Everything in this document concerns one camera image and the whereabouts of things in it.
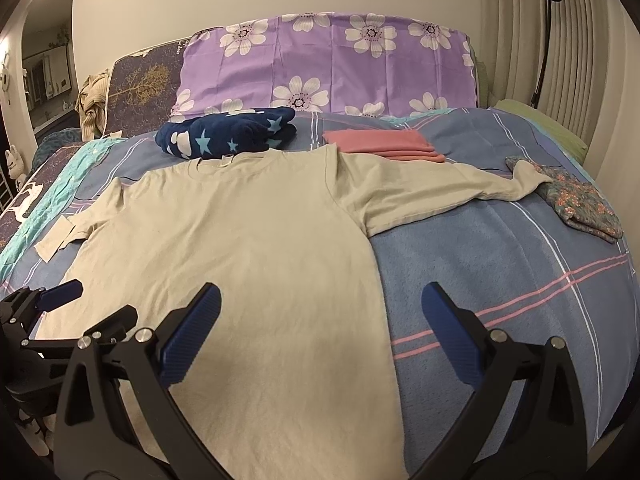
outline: floral fabric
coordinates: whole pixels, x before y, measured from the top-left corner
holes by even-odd
[[[523,157],[508,156],[507,167],[513,167]],[[542,166],[529,162],[539,173],[550,176],[554,181],[540,184],[536,189],[569,227],[584,231],[613,244],[622,238],[620,220],[607,202],[590,182],[581,182],[564,168]]]
[[[407,117],[475,107],[468,38],[381,14],[284,14],[195,34],[170,121],[242,108]]]

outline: teal fabric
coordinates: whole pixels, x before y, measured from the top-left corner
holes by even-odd
[[[111,146],[123,140],[125,139],[113,137],[91,140],[71,158],[0,253],[0,283],[11,274],[16,262],[33,244],[44,227],[66,208],[76,194],[82,179],[94,164],[102,159]]]
[[[449,112],[452,112],[453,110],[455,110],[455,108],[440,108],[438,110],[429,110],[428,112],[425,112],[423,114],[414,115],[414,116],[411,116],[411,117],[385,116],[385,117],[380,117],[379,119],[382,119],[383,121],[386,121],[388,123],[397,125],[397,124],[404,124],[405,122],[407,122],[409,120],[421,119],[423,117],[430,117],[432,115],[448,114]]]

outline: purple floral pillowcase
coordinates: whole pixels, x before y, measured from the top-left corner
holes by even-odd
[[[468,38],[430,22],[332,12],[191,38],[170,121],[276,106],[370,117],[475,107]]]

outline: beige cloth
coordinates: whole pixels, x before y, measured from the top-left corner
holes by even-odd
[[[95,135],[104,133],[107,122],[106,101],[109,91],[110,70],[90,75],[84,80],[76,101],[76,111],[80,114],[82,140],[94,140]]]
[[[82,282],[82,298],[48,313],[38,338],[81,336],[124,304],[154,328],[213,282],[222,313],[171,393],[229,473],[401,480],[398,384],[367,236],[474,197],[517,200],[546,180],[524,161],[510,180],[332,144],[191,160],[128,188],[116,179],[65,240],[44,240],[89,237],[64,277]],[[130,395],[140,440],[160,456]]]

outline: white tag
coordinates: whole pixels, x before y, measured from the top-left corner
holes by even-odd
[[[220,164],[220,168],[224,168],[225,166],[228,166],[229,164],[231,164],[232,160],[234,160],[233,155],[223,155],[222,164]]]

